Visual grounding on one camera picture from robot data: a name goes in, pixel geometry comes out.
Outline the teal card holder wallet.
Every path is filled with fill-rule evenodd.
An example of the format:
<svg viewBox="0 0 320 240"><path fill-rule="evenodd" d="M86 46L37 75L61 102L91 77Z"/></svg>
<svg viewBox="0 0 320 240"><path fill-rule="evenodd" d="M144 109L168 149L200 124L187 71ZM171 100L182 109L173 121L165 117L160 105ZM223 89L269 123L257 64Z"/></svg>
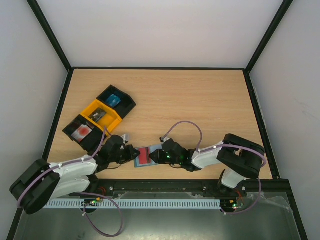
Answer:
<svg viewBox="0 0 320 240"><path fill-rule="evenodd" d="M134 159L134 167L135 168L142 168L142 167L150 167L157 165L156 162L154 162L149 155L153 153L156 150L161 150L162 145L156 144L156 145L150 145L146 147L138 147L136 150L139 151L140 155Z"/></svg>

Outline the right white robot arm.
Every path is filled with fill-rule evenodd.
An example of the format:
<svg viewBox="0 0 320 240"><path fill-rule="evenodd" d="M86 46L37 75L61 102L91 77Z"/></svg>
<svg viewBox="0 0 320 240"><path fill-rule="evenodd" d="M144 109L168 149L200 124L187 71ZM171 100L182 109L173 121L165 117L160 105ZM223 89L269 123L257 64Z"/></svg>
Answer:
<svg viewBox="0 0 320 240"><path fill-rule="evenodd" d="M264 147L231 133L221 142L200 149L186 149L168 138L149 157L157 164L179 165L188 172L225 165L227 169L221 173L218 183L218 191L224 196L233 193L243 180L258 179L261 168L267 164Z"/></svg>

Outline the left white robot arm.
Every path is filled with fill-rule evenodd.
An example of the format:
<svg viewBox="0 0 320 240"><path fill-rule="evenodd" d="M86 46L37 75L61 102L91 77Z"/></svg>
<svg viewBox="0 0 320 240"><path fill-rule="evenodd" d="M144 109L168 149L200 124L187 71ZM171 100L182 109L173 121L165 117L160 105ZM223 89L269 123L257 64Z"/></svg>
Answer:
<svg viewBox="0 0 320 240"><path fill-rule="evenodd" d="M9 188L18 207L28 215L41 210L50 200L74 193L87 193L96 187L96 174L110 164L126 164L140 155L126 136L112 135L94 151L64 162L36 160Z"/></svg>

